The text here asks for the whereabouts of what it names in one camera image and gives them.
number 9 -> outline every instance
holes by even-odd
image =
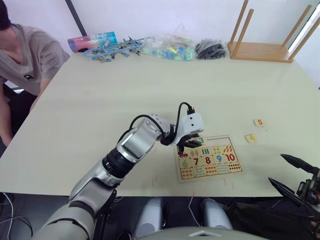
[[[220,155],[216,156],[216,159],[218,159],[218,162],[220,163],[222,160],[222,157]]]

white cable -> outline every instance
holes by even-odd
[[[198,223],[197,219],[195,218],[194,213],[192,212],[192,210],[191,210],[191,208],[190,208],[190,205],[191,205],[191,202],[192,202],[192,199],[193,199],[193,198],[194,198],[194,197],[192,196],[191,199],[190,199],[190,202],[189,202],[189,205],[188,205],[188,209],[189,209],[189,211],[190,211],[190,213],[191,213],[191,215],[192,215],[192,217],[193,217],[193,220],[196,222],[196,224],[197,224],[199,227],[201,227],[201,225]]]
[[[225,205],[223,205],[222,203],[219,203],[219,202],[217,202],[217,201],[213,200],[212,198],[210,198],[210,197],[208,197],[208,196],[207,196],[205,199],[206,199],[206,200],[209,200],[209,201],[212,201],[212,202],[214,202],[214,203],[219,204],[219,205],[220,205],[220,207],[221,207],[222,209],[223,209],[223,208],[224,208],[224,206],[225,206]]]
[[[118,203],[118,202],[120,202],[122,199],[124,198],[124,196],[121,196],[121,197],[119,197],[119,198],[114,198],[114,202],[115,203]]]
[[[273,209],[278,203],[280,203],[281,200],[282,198],[279,201],[277,201],[275,204],[273,204],[271,208]]]
[[[14,219],[23,219],[23,218],[25,218],[25,217],[28,217],[28,216],[15,216],[15,217],[10,217],[10,218],[8,218],[8,219],[6,219],[6,220],[0,221],[0,224],[4,224],[5,222],[8,222],[8,221],[14,220]]]
[[[11,205],[11,220],[10,220],[10,225],[9,225],[9,230],[8,230],[8,234],[6,236],[6,239],[7,240],[10,240],[10,232],[11,232],[11,227],[12,227],[12,222],[14,220],[14,206],[10,200],[10,198],[8,197],[8,195],[3,192],[3,195],[5,195],[6,199],[9,201],[10,205]]]

wooden number puzzle board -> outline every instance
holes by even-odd
[[[195,140],[202,146],[185,147],[181,155],[175,152],[180,182],[243,172],[230,136],[196,137]]]

gray t-shirt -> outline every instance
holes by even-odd
[[[69,55],[40,29],[20,24],[12,24],[12,29],[21,43],[22,63],[16,63],[0,49],[0,84],[8,80],[37,96],[41,79],[52,79]]]

puzzle piece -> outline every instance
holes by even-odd
[[[244,137],[247,140],[247,142],[250,144],[254,144],[254,143],[258,142],[258,139],[257,139],[256,135],[254,135],[254,134],[249,134]]]
[[[194,157],[191,159],[191,165],[192,167],[198,167],[198,166],[202,166],[203,162],[201,162],[201,157]]]
[[[214,160],[214,163],[215,164],[225,164],[228,162],[227,158],[225,155],[223,154],[216,154],[216,155],[213,155],[213,160]]]
[[[179,157],[179,166],[181,169],[186,169],[186,168],[191,168],[193,165],[192,165],[190,158],[188,158],[188,157],[180,158]]]
[[[195,137],[196,141],[200,142],[202,144],[202,146],[205,146],[205,145],[208,145],[208,141],[207,141],[207,138],[204,137],[204,136],[198,136],[198,137]]]
[[[230,163],[230,162],[232,162],[232,163],[238,162],[238,159],[237,159],[237,156],[236,156],[235,153],[227,153],[227,154],[225,154],[225,157],[226,157],[226,161],[228,163]]]
[[[204,170],[206,175],[218,174],[218,170],[215,165],[207,165],[204,167]]]
[[[188,150],[187,153],[188,153],[188,156],[190,156],[193,159],[193,158],[199,158],[201,151],[198,148],[194,148],[194,149]]]
[[[256,127],[264,127],[266,125],[261,119],[254,119],[253,122]]]
[[[191,179],[194,177],[193,168],[181,169],[181,178],[182,179]]]
[[[198,166],[193,169],[195,177],[201,177],[206,175],[206,170],[204,166]]]
[[[230,172],[230,168],[228,164],[220,164],[216,166],[216,169],[218,170],[219,174],[226,174]]]
[[[203,156],[203,157],[206,157],[206,156],[211,156],[211,150],[210,150],[210,147],[202,147],[199,149],[200,150],[200,154]]]
[[[212,152],[212,154],[222,154],[223,146],[212,146],[211,152]]]
[[[187,158],[189,155],[188,153],[184,152],[182,154],[179,154],[179,158]]]
[[[223,154],[234,153],[234,148],[232,145],[225,145],[220,147]]]
[[[239,163],[230,163],[229,164],[230,173],[241,172],[241,166]]]

